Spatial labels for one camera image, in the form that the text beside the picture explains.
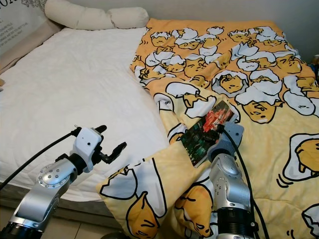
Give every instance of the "blanket fold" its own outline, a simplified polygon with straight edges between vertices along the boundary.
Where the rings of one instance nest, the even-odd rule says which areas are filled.
[[[210,163],[194,168],[180,137],[220,101],[244,126],[239,150],[270,237],[319,237],[319,86],[274,23],[151,19],[131,70],[170,142],[97,186],[131,238],[217,237]]]

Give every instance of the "white bed sheet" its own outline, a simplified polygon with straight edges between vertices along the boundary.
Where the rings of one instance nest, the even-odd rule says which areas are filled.
[[[114,170],[168,146],[156,104],[129,65],[145,28],[66,28],[0,75],[0,181],[35,153],[73,130],[106,124],[103,152],[128,146],[111,165],[81,174],[63,199],[100,200],[95,186]],[[69,153],[74,137],[37,158],[11,184],[31,188],[40,169]]]

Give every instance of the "bolster pillow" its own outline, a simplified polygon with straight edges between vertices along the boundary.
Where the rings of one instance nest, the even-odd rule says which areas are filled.
[[[47,0],[45,15],[62,25],[73,29],[101,30],[111,28],[145,27],[149,15],[141,7],[110,9],[88,8],[66,0]]]

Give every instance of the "book cover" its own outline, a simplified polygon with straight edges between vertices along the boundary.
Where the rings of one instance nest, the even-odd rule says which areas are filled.
[[[208,149],[219,139],[219,125],[234,122],[236,118],[226,102],[221,101],[180,138],[194,167],[207,159]]]

